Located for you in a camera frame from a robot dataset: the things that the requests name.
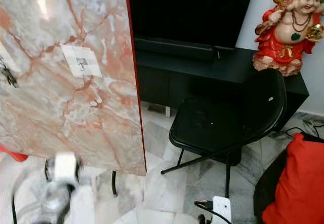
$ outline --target white wall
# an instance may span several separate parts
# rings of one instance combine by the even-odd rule
[[[251,0],[236,46],[257,49],[255,27],[262,22],[262,15],[274,7],[272,0]],[[313,54],[304,54],[302,76],[309,91],[309,98],[300,110],[324,116],[324,42],[313,49]]]

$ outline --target white label sticker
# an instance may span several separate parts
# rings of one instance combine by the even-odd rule
[[[96,55],[90,48],[63,44],[61,48],[74,77],[102,77]]]

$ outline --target red pillow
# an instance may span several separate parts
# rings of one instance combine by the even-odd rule
[[[275,201],[262,214],[266,224],[324,223],[324,144],[295,134],[287,147]]]

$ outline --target black folding chair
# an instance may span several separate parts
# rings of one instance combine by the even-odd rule
[[[266,136],[278,124],[287,104],[285,82],[280,72],[266,69],[241,85],[230,103],[186,99],[172,124],[169,140],[181,148],[178,164],[165,174],[206,159],[226,163],[225,197],[229,198],[231,157],[243,145]],[[201,157],[181,164],[184,150]]]

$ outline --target green pendant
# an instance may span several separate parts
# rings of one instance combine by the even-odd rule
[[[292,34],[292,41],[297,41],[300,38],[300,35],[297,33]]]

